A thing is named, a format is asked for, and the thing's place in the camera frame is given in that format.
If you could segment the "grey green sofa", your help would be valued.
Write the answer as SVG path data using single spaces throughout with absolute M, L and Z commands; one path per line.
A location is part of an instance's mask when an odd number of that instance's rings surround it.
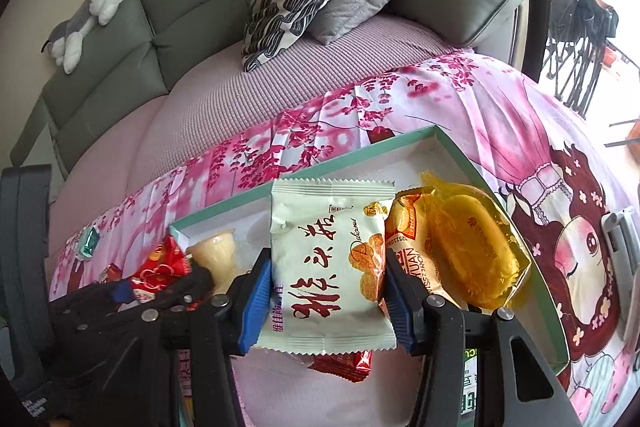
M 122 0 L 114 18 L 91 29 L 71 72 L 58 69 L 11 150 L 22 165 L 39 135 L 51 135 L 70 172 L 122 118 L 174 89 L 194 66 L 242 39 L 252 0 Z M 502 46 L 523 0 L 393 0 L 390 10 L 456 46 Z

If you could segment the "green biscuit packet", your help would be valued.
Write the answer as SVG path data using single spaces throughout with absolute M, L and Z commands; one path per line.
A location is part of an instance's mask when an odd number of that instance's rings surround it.
M 461 416 L 471 418 L 476 409 L 477 396 L 477 349 L 464 350 L 464 374 L 462 385 Z

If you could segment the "pink cartoon print blanket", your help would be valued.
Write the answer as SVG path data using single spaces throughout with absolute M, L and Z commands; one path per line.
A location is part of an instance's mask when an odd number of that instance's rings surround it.
M 424 172 L 488 193 L 530 267 L 514 297 L 579 420 L 619 421 L 639 389 L 624 336 L 620 267 L 603 218 L 636 209 L 638 184 L 589 124 L 518 70 L 469 51 L 372 75 L 299 102 L 224 55 L 93 144 L 51 209 L 49 296 L 134 277 L 160 286 L 168 235 L 230 229 L 250 269 L 269 244 L 275 179 L 342 178 L 420 187 Z

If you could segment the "red snack bag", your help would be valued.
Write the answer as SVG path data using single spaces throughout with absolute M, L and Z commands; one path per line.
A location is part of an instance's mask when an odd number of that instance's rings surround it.
M 191 263 L 176 240 L 166 235 L 129 280 L 134 297 L 139 303 L 148 303 L 191 271 Z

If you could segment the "red white snack box packet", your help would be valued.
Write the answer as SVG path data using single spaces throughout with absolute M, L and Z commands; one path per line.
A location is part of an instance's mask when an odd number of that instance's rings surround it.
M 107 267 L 101 271 L 98 276 L 98 282 L 100 284 L 107 284 L 111 282 L 120 281 L 122 279 L 122 269 L 114 263 L 110 263 Z

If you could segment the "black drying rack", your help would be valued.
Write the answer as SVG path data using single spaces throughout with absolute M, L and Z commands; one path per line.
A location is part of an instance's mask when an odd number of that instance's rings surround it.
M 608 58 L 620 16 L 604 0 L 549 0 L 541 81 L 565 107 L 586 117 Z

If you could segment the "yellow cake clear packet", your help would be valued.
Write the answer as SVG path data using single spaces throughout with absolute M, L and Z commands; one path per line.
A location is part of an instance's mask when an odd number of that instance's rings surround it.
M 511 219 L 477 186 L 446 181 L 431 170 L 421 173 L 421 181 L 432 190 L 430 232 L 463 300 L 489 311 L 510 306 L 532 264 Z

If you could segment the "red foil snack packet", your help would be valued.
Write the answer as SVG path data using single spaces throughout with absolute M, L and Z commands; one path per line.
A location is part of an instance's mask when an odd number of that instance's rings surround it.
M 371 373 L 371 359 L 371 351 L 314 355 L 309 368 L 319 373 L 343 378 L 351 383 L 361 383 Z

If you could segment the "pink sofa seat cover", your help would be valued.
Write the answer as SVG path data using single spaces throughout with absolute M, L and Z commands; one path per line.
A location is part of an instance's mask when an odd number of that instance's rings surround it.
M 433 31 L 378 14 L 335 42 L 304 37 L 245 74 L 236 44 L 114 124 L 77 161 L 50 210 L 49 251 L 145 184 L 254 124 L 368 76 L 450 52 Z

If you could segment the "teal foil candy packet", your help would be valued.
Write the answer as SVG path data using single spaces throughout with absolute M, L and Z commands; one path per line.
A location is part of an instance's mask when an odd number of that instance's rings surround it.
M 87 261 L 93 257 L 96 246 L 100 241 L 100 232 L 94 225 L 88 225 L 80 232 L 76 246 L 75 257 L 79 261 Z

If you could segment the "orange swiss roll packet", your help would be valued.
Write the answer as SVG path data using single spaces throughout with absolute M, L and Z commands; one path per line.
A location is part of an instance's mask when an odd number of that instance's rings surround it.
M 448 265 L 437 251 L 432 215 L 434 191 L 434 187 L 427 185 L 397 194 L 385 220 L 386 248 L 394 254 L 401 269 L 416 277 L 429 293 L 467 310 Z

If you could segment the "grey white plush cat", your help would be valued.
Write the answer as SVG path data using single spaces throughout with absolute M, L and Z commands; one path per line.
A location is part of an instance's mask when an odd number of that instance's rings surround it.
M 69 20 L 62 20 L 43 43 L 41 53 L 47 52 L 55 65 L 70 75 L 78 66 L 84 39 L 96 26 L 106 26 L 124 0 L 84 0 Z

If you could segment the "yellow pudding cup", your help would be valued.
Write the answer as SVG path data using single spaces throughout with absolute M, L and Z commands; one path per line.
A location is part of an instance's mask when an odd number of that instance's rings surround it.
M 224 230 L 190 246 L 186 254 L 206 269 L 215 294 L 225 294 L 239 273 L 233 230 Z

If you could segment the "cream peach cake packet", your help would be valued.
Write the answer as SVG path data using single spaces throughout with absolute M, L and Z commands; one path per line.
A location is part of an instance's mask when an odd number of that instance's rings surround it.
M 259 348 L 342 355 L 396 347 L 381 307 L 392 181 L 279 179 L 271 189 L 271 310 Z

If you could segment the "clear steamed cake packet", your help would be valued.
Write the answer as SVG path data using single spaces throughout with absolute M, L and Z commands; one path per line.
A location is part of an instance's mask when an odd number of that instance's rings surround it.
M 270 247 L 269 234 L 261 231 L 250 233 L 247 230 L 236 230 L 233 238 L 235 258 L 241 273 L 250 271 L 262 250 Z

